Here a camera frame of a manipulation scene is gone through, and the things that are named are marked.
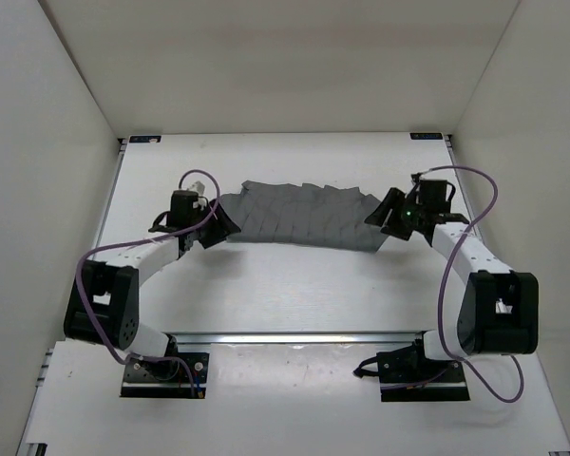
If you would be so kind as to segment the grey pleated skirt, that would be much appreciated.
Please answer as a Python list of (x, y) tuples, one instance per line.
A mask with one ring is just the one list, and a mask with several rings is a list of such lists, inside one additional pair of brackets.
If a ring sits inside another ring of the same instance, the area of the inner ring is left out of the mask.
[(365, 222), (380, 200), (357, 187), (247, 180), (220, 204), (240, 228), (233, 242), (279, 243), (375, 253), (387, 236)]

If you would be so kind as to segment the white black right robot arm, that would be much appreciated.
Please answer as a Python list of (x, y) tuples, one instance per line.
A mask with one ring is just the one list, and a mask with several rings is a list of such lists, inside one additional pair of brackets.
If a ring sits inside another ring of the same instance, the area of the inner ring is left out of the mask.
[(422, 348), (407, 357), (408, 372), (423, 381), (440, 370), (441, 361), (530, 354), (539, 341), (538, 280), (514, 271), (472, 234), (470, 221), (451, 210), (454, 192), (447, 180), (417, 178), (409, 192), (392, 187), (365, 220), (391, 238), (422, 235), (465, 285), (451, 311), (438, 294), (437, 327), (424, 332)]

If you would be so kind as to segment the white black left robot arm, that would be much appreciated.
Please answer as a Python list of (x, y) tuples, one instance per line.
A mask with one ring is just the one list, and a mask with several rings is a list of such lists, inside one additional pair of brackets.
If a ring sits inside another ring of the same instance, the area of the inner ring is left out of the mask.
[(170, 208), (155, 218), (149, 232), (158, 236), (127, 245), (109, 261), (83, 261), (72, 285), (64, 333), (146, 359), (157, 377), (168, 378), (179, 369), (180, 355), (172, 335), (141, 322), (141, 286), (196, 242), (209, 249), (240, 228), (217, 199), (208, 200), (200, 190), (176, 190)]

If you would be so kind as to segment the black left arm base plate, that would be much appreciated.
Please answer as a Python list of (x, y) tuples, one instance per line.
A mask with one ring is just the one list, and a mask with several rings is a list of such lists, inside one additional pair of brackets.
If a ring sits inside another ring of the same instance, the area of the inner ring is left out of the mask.
[(177, 357), (186, 363), (191, 376), (188, 376), (178, 362), (133, 361), (124, 367), (120, 396), (143, 399), (204, 399), (210, 353), (180, 352)]

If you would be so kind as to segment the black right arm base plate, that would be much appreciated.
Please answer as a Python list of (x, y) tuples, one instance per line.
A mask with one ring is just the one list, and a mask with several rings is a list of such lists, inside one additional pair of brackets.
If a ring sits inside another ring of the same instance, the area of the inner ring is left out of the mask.
[(352, 374), (377, 378), (383, 403), (470, 400), (462, 366), (458, 362), (429, 360), (415, 345), (380, 351), (363, 360)]

